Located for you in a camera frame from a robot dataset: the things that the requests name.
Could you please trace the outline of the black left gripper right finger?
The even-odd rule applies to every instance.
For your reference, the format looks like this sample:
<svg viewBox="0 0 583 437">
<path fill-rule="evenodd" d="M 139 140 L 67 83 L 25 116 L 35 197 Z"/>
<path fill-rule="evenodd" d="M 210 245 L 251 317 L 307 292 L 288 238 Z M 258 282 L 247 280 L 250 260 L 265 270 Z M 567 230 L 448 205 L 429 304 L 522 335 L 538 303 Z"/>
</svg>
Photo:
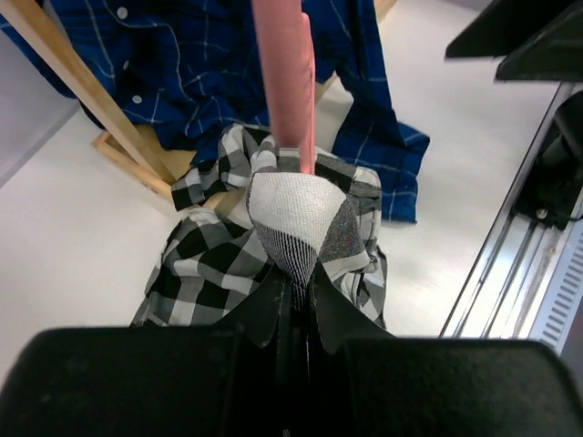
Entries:
<svg viewBox="0 0 583 437">
<path fill-rule="evenodd" d="M 397 338 L 323 267 L 310 289 L 311 436 L 579 436 L 582 400 L 531 340 Z"/>
</svg>

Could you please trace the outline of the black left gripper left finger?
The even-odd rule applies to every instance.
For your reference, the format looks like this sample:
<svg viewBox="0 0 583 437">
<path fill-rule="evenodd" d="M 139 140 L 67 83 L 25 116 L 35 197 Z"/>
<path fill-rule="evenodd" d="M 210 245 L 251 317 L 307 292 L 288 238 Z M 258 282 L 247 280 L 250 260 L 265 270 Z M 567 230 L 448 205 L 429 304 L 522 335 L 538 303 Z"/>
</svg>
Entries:
<svg viewBox="0 0 583 437">
<path fill-rule="evenodd" d="M 68 328 L 29 341 L 1 390 L 4 436 L 280 436 L 277 269 L 210 326 Z"/>
</svg>

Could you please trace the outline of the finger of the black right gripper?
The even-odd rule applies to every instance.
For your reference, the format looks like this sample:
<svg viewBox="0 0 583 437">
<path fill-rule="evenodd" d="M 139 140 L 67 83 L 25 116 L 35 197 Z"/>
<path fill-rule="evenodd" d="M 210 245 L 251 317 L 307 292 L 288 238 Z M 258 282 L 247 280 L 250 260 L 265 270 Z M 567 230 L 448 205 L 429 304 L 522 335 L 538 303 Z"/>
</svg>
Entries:
<svg viewBox="0 0 583 437">
<path fill-rule="evenodd" d="M 445 58 L 506 56 L 573 4 L 570 0 L 491 1 L 449 43 Z"/>
<path fill-rule="evenodd" d="M 582 4 L 572 4 L 498 66 L 499 81 L 582 82 Z"/>
</svg>

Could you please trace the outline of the pink wire hanger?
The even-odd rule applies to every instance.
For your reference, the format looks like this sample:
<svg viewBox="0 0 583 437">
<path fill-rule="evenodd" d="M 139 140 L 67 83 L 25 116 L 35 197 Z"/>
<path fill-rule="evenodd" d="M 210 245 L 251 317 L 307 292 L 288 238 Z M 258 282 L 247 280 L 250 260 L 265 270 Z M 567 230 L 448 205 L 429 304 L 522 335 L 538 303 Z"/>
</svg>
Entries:
<svg viewBox="0 0 583 437">
<path fill-rule="evenodd" d="M 315 173 L 315 57 L 300 1 L 253 0 L 253 21 L 272 135 L 297 148 L 300 171 Z"/>
</svg>

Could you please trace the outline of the black white checkered shirt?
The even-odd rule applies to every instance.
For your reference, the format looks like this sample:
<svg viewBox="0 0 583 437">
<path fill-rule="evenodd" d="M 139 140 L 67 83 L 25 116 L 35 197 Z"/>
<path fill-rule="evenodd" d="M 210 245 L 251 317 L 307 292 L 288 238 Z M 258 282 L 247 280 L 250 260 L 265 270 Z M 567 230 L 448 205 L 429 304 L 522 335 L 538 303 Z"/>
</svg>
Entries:
<svg viewBox="0 0 583 437">
<path fill-rule="evenodd" d="M 307 285 L 322 265 L 333 286 L 384 324 L 387 263 L 378 245 L 383 191 L 377 173 L 322 151 L 313 174 L 263 128 L 235 124 L 219 158 L 173 189 L 184 218 L 152 270 L 136 326 L 210 325 L 277 267 Z"/>
</svg>

